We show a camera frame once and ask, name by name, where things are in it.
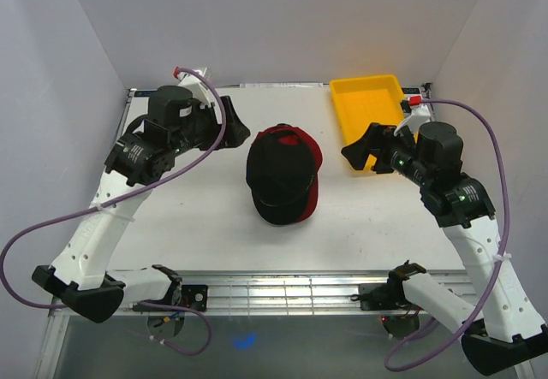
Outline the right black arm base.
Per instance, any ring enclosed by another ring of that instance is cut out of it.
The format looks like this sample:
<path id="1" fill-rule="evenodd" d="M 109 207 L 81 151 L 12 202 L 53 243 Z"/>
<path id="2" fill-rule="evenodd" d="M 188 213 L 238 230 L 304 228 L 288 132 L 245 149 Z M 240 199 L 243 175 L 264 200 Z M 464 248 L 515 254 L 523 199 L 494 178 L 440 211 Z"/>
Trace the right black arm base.
<path id="1" fill-rule="evenodd" d="M 383 283 L 380 285 L 360 284 L 358 293 L 350 295 L 362 311 L 416 311 L 427 310 L 439 301 L 439 291 L 432 285 L 421 285 L 420 281 Z"/>

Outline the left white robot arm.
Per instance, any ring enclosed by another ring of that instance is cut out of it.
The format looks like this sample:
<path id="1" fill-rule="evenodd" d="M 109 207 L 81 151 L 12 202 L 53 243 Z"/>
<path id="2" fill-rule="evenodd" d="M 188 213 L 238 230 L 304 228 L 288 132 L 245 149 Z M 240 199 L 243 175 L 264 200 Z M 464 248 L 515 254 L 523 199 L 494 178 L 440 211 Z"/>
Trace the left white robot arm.
<path id="1" fill-rule="evenodd" d="M 147 112 L 127 125 L 106 158 L 93 212 L 52 264 L 35 269 L 33 281 L 95 323 L 127 303 L 150 301 L 167 311 L 180 305 L 182 278 L 174 270 L 157 264 L 134 270 L 107 266 L 152 185 L 174 168 L 177 157 L 193 149 L 236 148 L 249 137 L 231 98 L 222 96 L 220 102 L 225 123 L 202 89 L 161 86 L 151 92 Z"/>

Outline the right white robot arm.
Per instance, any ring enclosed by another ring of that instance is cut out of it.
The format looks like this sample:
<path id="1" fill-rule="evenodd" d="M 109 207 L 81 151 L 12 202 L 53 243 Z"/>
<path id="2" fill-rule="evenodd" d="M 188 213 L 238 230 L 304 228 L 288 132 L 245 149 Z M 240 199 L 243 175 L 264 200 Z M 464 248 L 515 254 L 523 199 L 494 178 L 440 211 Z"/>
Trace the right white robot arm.
<path id="1" fill-rule="evenodd" d="M 480 310 L 409 261 L 355 299 L 368 309 L 421 308 L 458 336 L 476 371 L 490 376 L 545 354 L 547 323 L 517 278 L 485 188 L 462 172 L 462 149 L 462 138 L 444 122 L 427 122 L 418 133 L 372 123 L 342 155 L 355 170 L 375 157 L 373 172 L 397 172 L 418 186 L 422 204 L 456 249 Z"/>

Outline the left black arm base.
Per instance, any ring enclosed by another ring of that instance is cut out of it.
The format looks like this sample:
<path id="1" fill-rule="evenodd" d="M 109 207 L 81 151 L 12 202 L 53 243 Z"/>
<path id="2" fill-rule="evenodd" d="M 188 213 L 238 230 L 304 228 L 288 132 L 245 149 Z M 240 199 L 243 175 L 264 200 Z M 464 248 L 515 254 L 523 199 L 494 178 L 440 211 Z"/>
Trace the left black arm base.
<path id="1" fill-rule="evenodd" d="M 160 311 L 171 310 L 173 306 L 185 307 L 196 311 L 206 311 L 209 287 L 207 285 L 182 285 L 172 297 L 166 295 L 159 300 L 146 300 L 132 306 L 133 311 Z"/>

